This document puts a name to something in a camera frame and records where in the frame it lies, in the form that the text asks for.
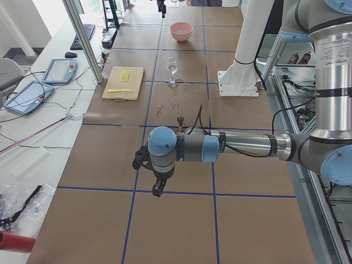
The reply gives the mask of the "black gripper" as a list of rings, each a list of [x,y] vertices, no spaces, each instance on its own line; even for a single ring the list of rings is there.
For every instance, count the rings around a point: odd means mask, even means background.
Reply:
[[[161,6],[162,18],[165,18],[166,15],[166,5],[164,4],[164,0],[157,0],[157,4]]]
[[[166,185],[166,181],[174,175],[174,172],[154,172],[154,175],[156,177],[156,182],[152,187],[152,194],[153,196],[161,197],[163,194],[163,189]]]

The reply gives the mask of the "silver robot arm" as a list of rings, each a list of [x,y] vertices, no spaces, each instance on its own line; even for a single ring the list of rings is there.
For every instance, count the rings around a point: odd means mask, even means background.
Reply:
[[[285,1],[282,36],[315,45],[316,126],[304,134],[248,134],[159,126],[135,154],[161,196],[176,162],[215,162],[224,152],[297,163],[339,185],[351,184],[351,1]]]

